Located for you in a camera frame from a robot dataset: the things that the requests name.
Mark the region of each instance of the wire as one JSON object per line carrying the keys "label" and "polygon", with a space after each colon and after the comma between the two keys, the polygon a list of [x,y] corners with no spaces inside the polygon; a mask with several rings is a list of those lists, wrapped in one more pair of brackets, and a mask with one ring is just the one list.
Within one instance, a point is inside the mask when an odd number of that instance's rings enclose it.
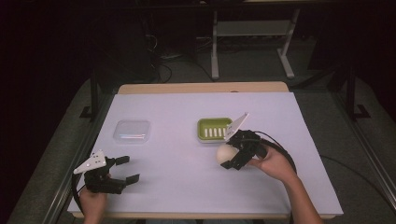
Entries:
{"label": "wire", "polygon": [[336,159],[333,159],[331,157],[324,156],[324,155],[319,155],[319,156],[326,160],[334,161],[334,162],[338,163],[339,165],[343,166],[344,168],[347,168],[350,172],[354,173],[355,175],[358,175],[361,179],[363,179],[368,185],[370,185],[381,196],[381,198],[385,201],[385,203],[389,206],[390,210],[393,212],[393,215],[396,216],[396,211],[393,209],[393,205],[390,203],[390,201],[387,199],[387,197],[384,195],[384,193],[375,184],[373,184],[367,177],[365,177],[364,175],[360,174],[356,170],[350,168],[346,164],[344,164]]}
{"label": "wire", "polygon": [[158,46],[158,39],[157,39],[157,37],[155,37],[155,35],[146,35],[146,37],[150,37],[150,38],[152,38],[152,39],[154,39],[154,46],[152,47],[152,49],[150,49],[150,50],[152,50],[152,51],[154,51],[156,48],[157,48],[157,46]]}
{"label": "wire", "polygon": [[234,41],[234,38],[228,36],[218,41],[219,54],[235,54],[241,51],[242,45]]}
{"label": "wire", "polygon": [[261,134],[264,134],[265,136],[267,136],[267,137],[269,137],[271,140],[273,140],[278,146],[280,146],[283,150],[285,150],[285,148],[283,148],[282,147],[282,145],[280,145],[273,137],[271,137],[269,134],[267,134],[267,133],[263,133],[263,132],[259,132],[259,131],[256,131],[256,132],[254,132],[254,133],[261,133]]}
{"label": "wire", "polygon": [[198,67],[200,67],[206,74],[207,77],[210,78],[211,81],[215,82],[216,80],[212,78],[212,76],[209,75],[209,73],[206,72],[206,70],[198,63],[196,62],[192,62],[189,60],[174,60],[174,61],[168,61],[168,62],[164,62],[164,63],[193,63],[195,65],[197,65]]}
{"label": "wire", "polygon": [[83,185],[79,190],[78,193],[85,187],[85,185]]}
{"label": "wire", "polygon": [[84,214],[84,211],[82,211],[81,201],[79,200],[78,192],[77,192],[77,176],[78,175],[72,175],[71,190],[73,193],[73,198],[74,198],[79,210],[82,212],[82,214]]}
{"label": "wire", "polygon": [[204,39],[204,40],[206,40],[206,42],[203,43],[202,45],[198,46],[198,47],[196,48],[197,51],[199,51],[199,50],[201,50],[201,49],[204,49],[204,48],[206,48],[207,46],[210,46],[210,44],[212,43],[212,37],[202,37],[202,38],[200,38],[200,39]]}
{"label": "wire", "polygon": [[93,38],[91,38],[91,42],[100,50],[102,51],[102,53],[104,53],[108,59],[111,59],[111,61],[113,61],[114,63],[116,63],[117,65],[120,66],[120,68],[122,68],[123,70],[125,70],[128,73],[133,74],[134,76],[137,75],[136,72],[130,70],[129,68],[125,67],[125,65],[123,63],[121,63],[120,61],[118,61],[117,59],[115,59],[112,55],[110,55],[105,49],[103,49]]}
{"label": "wire", "polygon": [[163,63],[160,63],[159,66],[162,66],[162,67],[167,68],[169,70],[169,77],[165,81],[163,81],[163,78],[161,77],[160,72],[158,72],[158,78],[159,78],[160,83],[167,83],[171,79],[171,77],[173,75],[172,69],[170,67],[166,66]]}

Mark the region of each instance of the table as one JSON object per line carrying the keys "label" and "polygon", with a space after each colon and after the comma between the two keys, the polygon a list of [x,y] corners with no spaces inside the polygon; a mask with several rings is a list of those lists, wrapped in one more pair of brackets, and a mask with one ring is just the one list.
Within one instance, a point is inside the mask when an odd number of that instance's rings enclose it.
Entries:
{"label": "table", "polygon": [[[342,209],[306,128],[293,93],[284,83],[189,83],[125,85],[115,95],[92,152],[131,161],[110,170],[113,178],[140,174],[121,195],[109,195],[107,217],[128,218],[286,218],[290,203],[281,182],[246,166],[225,170],[216,163],[219,143],[201,143],[202,118],[249,117],[242,129],[272,135],[294,158],[319,214]],[[146,119],[144,144],[113,139],[123,119]],[[74,201],[68,211],[82,217]]]}

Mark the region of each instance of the clear plastic container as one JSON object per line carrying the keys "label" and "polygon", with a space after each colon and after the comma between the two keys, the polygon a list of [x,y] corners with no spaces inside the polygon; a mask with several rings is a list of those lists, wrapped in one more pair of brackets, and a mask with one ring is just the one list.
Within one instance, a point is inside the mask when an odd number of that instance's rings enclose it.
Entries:
{"label": "clear plastic container", "polygon": [[148,141],[150,123],[145,119],[123,119],[117,124],[113,138],[119,144],[143,144]]}

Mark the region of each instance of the hand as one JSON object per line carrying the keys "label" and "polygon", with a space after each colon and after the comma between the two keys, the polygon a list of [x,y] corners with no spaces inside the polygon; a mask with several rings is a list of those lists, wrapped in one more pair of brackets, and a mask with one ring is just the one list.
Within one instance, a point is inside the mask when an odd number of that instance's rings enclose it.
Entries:
{"label": "hand", "polygon": [[267,156],[265,158],[251,159],[247,164],[254,165],[269,176],[283,183],[297,177],[289,161],[274,148],[265,146]]}
{"label": "hand", "polygon": [[106,193],[92,193],[86,187],[79,194],[85,224],[98,224],[103,218],[107,204]]}

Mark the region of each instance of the floor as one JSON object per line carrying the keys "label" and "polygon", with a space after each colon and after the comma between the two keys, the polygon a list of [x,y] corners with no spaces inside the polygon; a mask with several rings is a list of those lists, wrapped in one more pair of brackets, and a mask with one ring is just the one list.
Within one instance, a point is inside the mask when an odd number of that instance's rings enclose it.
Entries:
{"label": "floor", "polygon": [[[276,80],[292,87],[319,72],[307,69],[315,38],[291,43],[288,57],[296,75],[294,79],[285,77],[276,55],[276,48],[282,46],[283,40],[261,41],[265,44],[252,49],[224,40],[217,82]],[[204,48],[197,54],[196,61],[183,55],[164,60],[159,66],[161,79],[157,81],[212,82],[209,55],[210,50]],[[304,89],[291,89],[344,210],[342,216],[325,220],[325,223],[395,223],[396,213],[383,197],[384,191],[367,157],[367,148],[374,150],[390,179],[396,180],[396,152],[393,150],[396,148],[396,125],[375,99],[371,88],[360,79],[357,80],[356,104],[364,105],[371,117],[351,121],[344,109],[345,88],[339,92],[326,88],[331,78],[332,75],[328,75]],[[95,134],[100,131],[111,98],[111,94],[100,94],[101,110],[96,120],[82,119],[79,117],[82,110],[91,104],[90,81],[81,86],[8,223],[82,223],[66,211],[71,199],[68,174],[84,156],[77,154],[81,154],[81,150],[88,151]],[[104,223],[135,223],[135,220],[109,218]],[[265,223],[288,221],[265,220]]]}

